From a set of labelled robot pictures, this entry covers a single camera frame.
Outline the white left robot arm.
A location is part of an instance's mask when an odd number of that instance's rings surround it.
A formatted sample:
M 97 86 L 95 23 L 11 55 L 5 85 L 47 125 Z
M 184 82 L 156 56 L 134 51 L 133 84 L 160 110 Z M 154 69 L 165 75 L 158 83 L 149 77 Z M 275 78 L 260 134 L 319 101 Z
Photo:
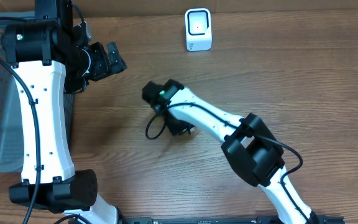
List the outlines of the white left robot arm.
M 91 44 L 87 23 L 74 25 L 77 10 L 71 1 L 37 1 L 34 19 L 16 19 L 2 37 L 24 136 L 21 181 L 9 197 L 78 223 L 124 223 L 119 209 L 98 193 L 95 172 L 76 170 L 68 148 L 63 97 L 127 67 L 115 43 Z

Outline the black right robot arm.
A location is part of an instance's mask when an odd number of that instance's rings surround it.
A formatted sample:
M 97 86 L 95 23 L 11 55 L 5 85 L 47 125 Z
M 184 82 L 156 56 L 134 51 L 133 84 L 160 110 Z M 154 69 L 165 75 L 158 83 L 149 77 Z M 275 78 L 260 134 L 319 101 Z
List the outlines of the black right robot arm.
M 282 223 L 318 223 L 317 214 L 305 204 L 289 175 L 302 165 L 288 170 L 283 160 L 287 149 L 299 153 L 274 137 L 257 115 L 246 117 L 223 111 L 175 80 L 164 85 L 153 81 L 142 89 L 142 99 L 164 120 L 163 128 L 174 136 L 200 128 L 221 145 L 231 169 L 246 183 L 260 187 L 275 207 Z

